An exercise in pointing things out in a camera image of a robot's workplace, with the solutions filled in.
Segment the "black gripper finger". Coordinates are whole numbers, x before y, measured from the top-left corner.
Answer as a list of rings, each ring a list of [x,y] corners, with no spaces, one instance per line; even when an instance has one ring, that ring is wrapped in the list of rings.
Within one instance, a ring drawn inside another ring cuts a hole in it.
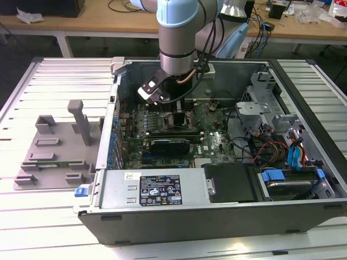
[[[182,126],[185,123],[184,101],[177,101],[173,110],[173,125]]]

